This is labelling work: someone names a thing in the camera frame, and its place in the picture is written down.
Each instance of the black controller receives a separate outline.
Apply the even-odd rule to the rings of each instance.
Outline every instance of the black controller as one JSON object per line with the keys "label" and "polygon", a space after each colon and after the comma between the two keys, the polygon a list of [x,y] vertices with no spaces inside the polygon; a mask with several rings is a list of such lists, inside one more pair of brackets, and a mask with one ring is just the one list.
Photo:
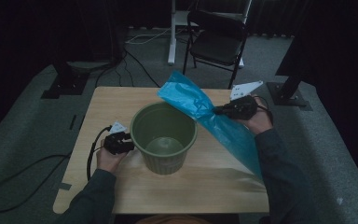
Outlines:
{"label": "black controller", "polygon": [[247,95],[239,99],[230,101],[226,105],[217,106],[213,112],[216,115],[225,114],[231,119],[250,119],[257,112],[257,102],[255,98]]}
{"label": "black controller", "polygon": [[113,155],[123,152],[129,152],[135,148],[133,142],[124,142],[123,140],[131,139],[129,133],[112,133],[105,137],[103,147]]}

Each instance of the wooden table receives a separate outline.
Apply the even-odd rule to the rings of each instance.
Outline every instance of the wooden table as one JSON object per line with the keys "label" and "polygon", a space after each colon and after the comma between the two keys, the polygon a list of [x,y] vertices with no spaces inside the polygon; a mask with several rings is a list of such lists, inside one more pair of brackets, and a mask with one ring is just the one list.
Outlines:
{"label": "wooden table", "polygon": [[[62,185],[53,205],[63,213],[86,183],[90,147],[101,129],[119,121],[131,125],[143,106],[162,101],[156,88],[99,87],[89,104]],[[228,90],[204,90],[214,105],[228,102]],[[100,138],[108,135],[105,132]],[[93,158],[91,172],[96,168]],[[115,214],[204,214],[267,212],[264,185],[199,125],[198,137],[184,166],[172,175],[157,175],[145,167],[135,149],[117,170]]]}

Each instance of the person's right hand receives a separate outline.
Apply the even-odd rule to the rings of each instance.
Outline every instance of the person's right hand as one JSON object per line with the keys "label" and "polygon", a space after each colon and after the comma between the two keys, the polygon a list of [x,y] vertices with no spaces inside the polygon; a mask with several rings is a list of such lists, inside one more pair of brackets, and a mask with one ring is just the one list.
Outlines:
{"label": "person's right hand", "polygon": [[[257,95],[253,95],[253,97],[259,106],[266,108]],[[257,108],[257,112],[249,120],[237,119],[237,121],[244,124],[254,134],[263,133],[273,127],[267,111],[261,108]]]}

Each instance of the person's left hand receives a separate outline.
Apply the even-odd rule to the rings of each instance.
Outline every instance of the person's left hand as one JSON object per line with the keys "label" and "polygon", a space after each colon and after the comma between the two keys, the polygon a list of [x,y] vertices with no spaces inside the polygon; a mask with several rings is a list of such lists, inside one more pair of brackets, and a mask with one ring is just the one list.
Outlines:
{"label": "person's left hand", "polygon": [[110,172],[113,175],[128,152],[113,155],[103,147],[103,141],[101,141],[101,149],[97,152],[97,168]]}

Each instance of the blue plastic bag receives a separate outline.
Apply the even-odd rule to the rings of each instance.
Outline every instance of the blue plastic bag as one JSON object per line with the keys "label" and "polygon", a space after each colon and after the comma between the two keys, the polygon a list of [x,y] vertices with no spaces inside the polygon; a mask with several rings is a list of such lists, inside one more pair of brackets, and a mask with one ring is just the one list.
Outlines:
{"label": "blue plastic bag", "polygon": [[238,161],[262,178],[253,134],[225,115],[215,115],[209,97],[191,80],[172,72],[158,96],[208,130]]}

